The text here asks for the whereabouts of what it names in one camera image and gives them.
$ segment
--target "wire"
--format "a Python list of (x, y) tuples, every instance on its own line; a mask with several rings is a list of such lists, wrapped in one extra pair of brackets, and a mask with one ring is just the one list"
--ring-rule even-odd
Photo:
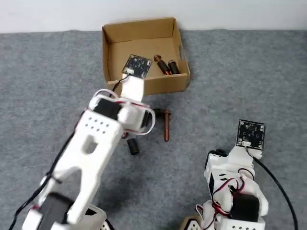
[(250, 170), (248, 170), (248, 169), (246, 169), (246, 168), (239, 168), (239, 169), (238, 169), (238, 173), (240, 173), (241, 170), (245, 170), (245, 171), (249, 172), (250, 175), (253, 177), (253, 181), (255, 180), (255, 177), (254, 177), (254, 175), (251, 173)]
[(195, 210), (197, 211), (197, 213), (200, 215), (201, 219), (203, 220), (203, 207), (201, 205), (197, 204), (195, 206)]
[(125, 79), (127, 79), (128, 76), (129, 76), (129, 74), (127, 74), (126, 77), (124, 77), (124, 78), (118, 80), (118, 82), (116, 82), (116, 84), (114, 85), (112, 91), (114, 92), (114, 91), (117, 89), (117, 87), (119, 86), (119, 84), (120, 84), (121, 82), (123, 82)]
[(278, 188), (280, 189), (280, 191), (282, 192), (283, 196), (285, 197), (287, 204), (290, 208), (291, 214), (292, 214), (292, 218), (293, 218), (293, 222), (294, 222), (294, 229), (298, 230), (298, 222), (297, 222), (297, 217), (294, 211), (294, 208), (291, 204), (291, 201), (287, 195), (287, 193), (285, 192), (285, 190), (283, 189), (282, 185), (279, 183), (279, 181), (276, 179), (276, 177), (273, 175), (273, 173), (261, 162), (259, 161), (257, 158), (255, 158), (254, 156), (252, 156), (248, 149), (245, 148), (246, 152), (249, 154), (249, 156), (251, 156), (255, 162), (257, 162), (270, 176), (271, 178), (274, 180), (274, 182), (277, 184)]
[(14, 214), (14, 219), (11, 223), (11, 226), (9, 227), (9, 230), (12, 230), (16, 224), (16, 221), (17, 221), (17, 218), (18, 218), (18, 215), (21, 213), (21, 211), (26, 207), (28, 206), (39, 194), (40, 192), (45, 188), (45, 186), (47, 185), (47, 183), (49, 182), (49, 180), (52, 178), (52, 173), (59, 161), (59, 159), (61, 158), (64, 150), (66, 149), (67, 145), (69, 144), (70, 140), (72, 139), (74, 135), (74, 132), (68, 137), (68, 139), (66, 140), (66, 142), (64, 143), (64, 145), (62, 146), (61, 150), (59, 151), (59, 153), (57, 154), (55, 160), (53, 161), (53, 163), (51, 164), (51, 167), (49, 169), (49, 171), (46, 173), (46, 178), (44, 180), (44, 182), (39, 186), (38, 189), (36, 189), (32, 196), (26, 200), (15, 212)]
[(119, 96), (112, 90), (108, 90), (108, 89), (100, 89), (98, 91), (96, 91), (93, 95), (93, 97), (97, 96), (98, 94), (100, 94), (101, 92), (108, 92), (111, 96), (114, 96), (115, 98), (119, 98)]
[(152, 115), (152, 125), (150, 126), (148, 131), (146, 131), (146, 132), (138, 132), (138, 131), (131, 130), (131, 129), (125, 129), (125, 131), (133, 133), (135, 135), (139, 135), (139, 136), (143, 136), (143, 135), (149, 134), (152, 131), (152, 129), (154, 128), (154, 125), (156, 123), (155, 112), (154, 112), (153, 109), (151, 109), (151, 108), (149, 108), (149, 107), (147, 107), (147, 106), (145, 106), (143, 104), (138, 104), (138, 103), (129, 102), (129, 101), (116, 101), (116, 103), (118, 103), (118, 104), (121, 104), (121, 103), (131, 103), (131, 104), (136, 105), (136, 106), (144, 107), (145, 110), (147, 110)]
[(215, 213), (214, 214), (214, 216), (213, 216), (213, 220), (210, 222), (210, 224), (206, 227), (206, 228), (204, 228), (204, 229), (202, 229), (202, 230), (206, 230), (206, 229), (208, 229), (213, 223), (214, 223), (214, 221), (215, 221), (215, 218), (216, 218), (216, 215), (217, 215), (217, 213)]

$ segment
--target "white robotic arm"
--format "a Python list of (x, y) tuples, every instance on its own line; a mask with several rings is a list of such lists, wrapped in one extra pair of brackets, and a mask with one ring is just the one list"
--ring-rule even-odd
[[(144, 77), (150, 65), (150, 60), (131, 55), (124, 68), (126, 72), (123, 72), (123, 96), (118, 97), (107, 89), (94, 94), (51, 175), (43, 178), (41, 185), (46, 186), (38, 196), (38, 205), (29, 210), (23, 230), (105, 228), (106, 213), (91, 205), (100, 177), (123, 132), (145, 135), (155, 124), (154, 111), (140, 102), (144, 94)], [(102, 95), (102, 92), (114, 98)], [(144, 131), (149, 114), (152, 124), (148, 131)], [(82, 172), (81, 185), (77, 198), (72, 201), (56, 190), (76, 170)]]
[(264, 129), (262, 123), (241, 120), (230, 153), (209, 152), (204, 176), (212, 199), (202, 206), (202, 229), (264, 230), (269, 203), (254, 181), (252, 158), (262, 156)]

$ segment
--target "gray carpet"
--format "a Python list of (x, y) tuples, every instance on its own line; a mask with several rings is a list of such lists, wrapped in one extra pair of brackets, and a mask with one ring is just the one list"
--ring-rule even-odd
[[(307, 32), (183, 31), (191, 82), (185, 92), (146, 96), (172, 112), (139, 138), (141, 153), (116, 148), (95, 203), (117, 230), (176, 230), (209, 199), (207, 152), (230, 150), (240, 118), (267, 123), (262, 161), (280, 180), (307, 229)], [(100, 32), (0, 34), (0, 228), (37, 188), (93, 93), (104, 87)], [(281, 192), (262, 168), (268, 230), (293, 229)], [(64, 194), (75, 197), (80, 175)], [(25, 212), (15, 229), (21, 229)]]

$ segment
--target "cardboard box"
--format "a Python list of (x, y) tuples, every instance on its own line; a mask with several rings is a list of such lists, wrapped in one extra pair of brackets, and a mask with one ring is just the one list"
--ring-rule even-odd
[(156, 62), (145, 78), (145, 94), (183, 91), (190, 70), (183, 52), (180, 31), (175, 18), (107, 24), (102, 27), (102, 65), (109, 89), (122, 77), (122, 70), (131, 54), (154, 60), (159, 54), (167, 64), (177, 63), (180, 74), (163, 75)]

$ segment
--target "copper bolt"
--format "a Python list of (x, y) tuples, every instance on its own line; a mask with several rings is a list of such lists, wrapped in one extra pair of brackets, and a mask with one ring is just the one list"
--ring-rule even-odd
[(153, 59), (154, 59), (154, 61), (160, 61), (161, 60), (161, 56), (156, 54)]
[(164, 141), (169, 141), (169, 120), (170, 120), (170, 112), (165, 110), (164, 114)]

